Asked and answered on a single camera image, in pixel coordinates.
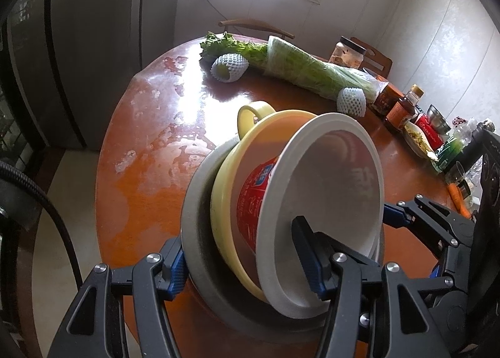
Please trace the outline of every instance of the mug handle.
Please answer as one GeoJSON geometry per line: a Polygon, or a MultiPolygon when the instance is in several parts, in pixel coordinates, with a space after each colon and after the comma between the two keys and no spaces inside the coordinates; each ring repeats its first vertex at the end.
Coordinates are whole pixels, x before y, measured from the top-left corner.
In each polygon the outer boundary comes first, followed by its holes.
{"type": "Polygon", "coordinates": [[[237,124],[239,139],[243,139],[243,137],[253,128],[253,117],[257,117],[260,121],[274,112],[276,112],[276,110],[266,102],[251,102],[243,105],[238,111],[237,124]]]}

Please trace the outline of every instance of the white wall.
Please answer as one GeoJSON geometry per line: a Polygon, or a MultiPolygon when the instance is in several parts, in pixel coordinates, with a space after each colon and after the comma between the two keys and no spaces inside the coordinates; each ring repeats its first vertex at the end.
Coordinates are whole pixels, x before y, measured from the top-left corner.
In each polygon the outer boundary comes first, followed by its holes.
{"type": "MultiPolygon", "coordinates": [[[[296,35],[300,48],[329,57],[338,38],[355,36],[374,43],[395,0],[209,0],[228,19],[256,18],[296,35]]],[[[178,0],[174,44],[220,32],[222,16],[206,0],[178,0]]],[[[265,37],[259,32],[247,35],[265,37]]]]}
{"type": "Polygon", "coordinates": [[[500,127],[500,34],[479,0],[398,0],[375,47],[393,60],[391,82],[422,87],[422,108],[500,127]]]}

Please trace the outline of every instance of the plate of food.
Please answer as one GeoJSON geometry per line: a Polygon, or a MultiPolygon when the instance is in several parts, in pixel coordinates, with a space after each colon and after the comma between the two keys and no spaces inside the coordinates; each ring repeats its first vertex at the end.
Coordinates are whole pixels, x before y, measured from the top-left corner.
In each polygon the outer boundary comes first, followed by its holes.
{"type": "Polygon", "coordinates": [[[424,159],[437,161],[438,157],[434,153],[423,131],[415,124],[409,122],[402,130],[404,140],[418,156],[424,159]]]}

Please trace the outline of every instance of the gray plate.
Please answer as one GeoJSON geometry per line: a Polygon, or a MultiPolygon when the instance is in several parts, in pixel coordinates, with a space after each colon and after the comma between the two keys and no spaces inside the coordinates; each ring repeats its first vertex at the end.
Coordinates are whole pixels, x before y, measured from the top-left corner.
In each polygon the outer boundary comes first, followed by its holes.
{"type": "MultiPolygon", "coordinates": [[[[229,327],[261,341],[279,344],[307,342],[319,337],[324,315],[296,320],[285,317],[251,295],[218,252],[210,225],[213,182],[238,137],[212,151],[189,183],[181,216],[182,248],[189,274],[208,307],[229,327]]],[[[375,252],[383,256],[383,231],[375,252]]]]}

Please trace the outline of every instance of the black jar lid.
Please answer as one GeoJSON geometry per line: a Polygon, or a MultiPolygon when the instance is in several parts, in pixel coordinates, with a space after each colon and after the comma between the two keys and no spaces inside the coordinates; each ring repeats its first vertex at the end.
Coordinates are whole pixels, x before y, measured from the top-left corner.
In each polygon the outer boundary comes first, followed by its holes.
{"type": "Polygon", "coordinates": [[[341,37],[341,43],[343,43],[346,47],[349,47],[352,50],[355,50],[356,52],[360,53],[361,55],[364,55],[367,52],[367,50],[364,49],[362,46],[358,45],[355,42],[352,42],[350,39],[347,39],[346,37],[341,37]]]}

